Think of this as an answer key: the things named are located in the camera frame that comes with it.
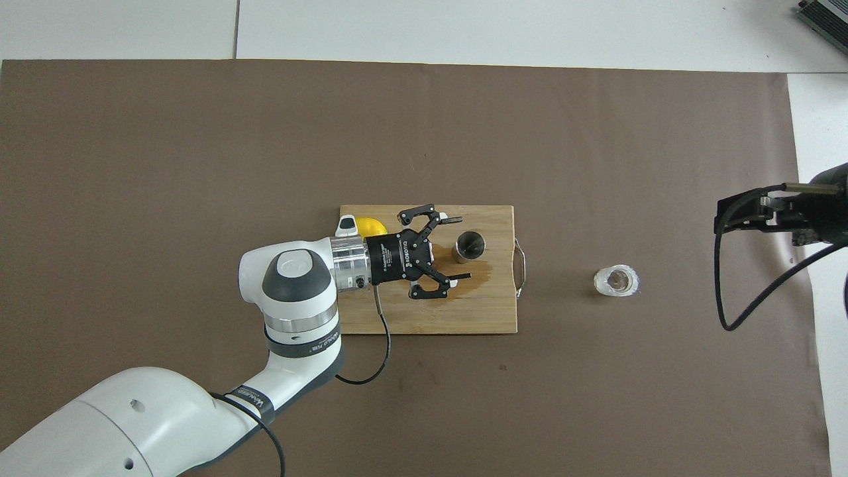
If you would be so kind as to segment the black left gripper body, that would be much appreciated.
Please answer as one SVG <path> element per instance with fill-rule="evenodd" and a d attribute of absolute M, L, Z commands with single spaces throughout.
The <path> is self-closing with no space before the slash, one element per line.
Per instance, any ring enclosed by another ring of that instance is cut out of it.
<path fill-rule="evenodd" d="M 432 245 L 421 233 L 404 229 L 399 233 L 366 237 L 370 283 L 379 285 L 405 279 L 416 281 L 432 268 Z"/>

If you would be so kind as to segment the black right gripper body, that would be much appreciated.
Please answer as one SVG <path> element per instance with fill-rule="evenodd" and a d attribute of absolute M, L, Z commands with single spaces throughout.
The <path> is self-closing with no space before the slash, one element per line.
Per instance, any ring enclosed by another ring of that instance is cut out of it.
<path fill-rule="evenodd" d="M 808 225 L 794 233 L 794 244 L 805 246 L 815 242 L 845 244 L 847 238 L 847 164 L 832 167 L 812 178 L 809 184 L 836 186 L 836 194 L 802 193 L 796 197 L 798 211 Z"/>

